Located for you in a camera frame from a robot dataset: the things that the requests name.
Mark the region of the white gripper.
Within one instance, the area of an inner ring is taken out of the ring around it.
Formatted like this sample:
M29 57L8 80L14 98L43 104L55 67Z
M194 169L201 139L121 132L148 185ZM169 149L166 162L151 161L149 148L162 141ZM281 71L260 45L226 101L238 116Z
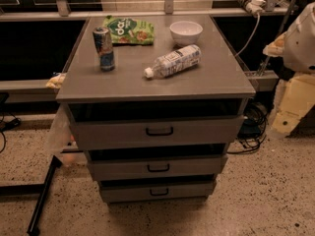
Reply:
M282 33L266 45L263 53L270 57L282 57L284 37L285 33ZM274 109L271 114L271 132L279 138L288 136L314 105L314 75L297 73L288 81L280 80L276 87Z

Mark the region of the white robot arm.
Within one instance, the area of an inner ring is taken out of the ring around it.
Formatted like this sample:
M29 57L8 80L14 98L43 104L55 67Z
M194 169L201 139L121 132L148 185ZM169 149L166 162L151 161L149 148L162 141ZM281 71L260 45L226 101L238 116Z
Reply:
M269 57L282 57L294 75L279 80L267 134L284 138L315 105L315 2L308 4L286 32L263 49Z

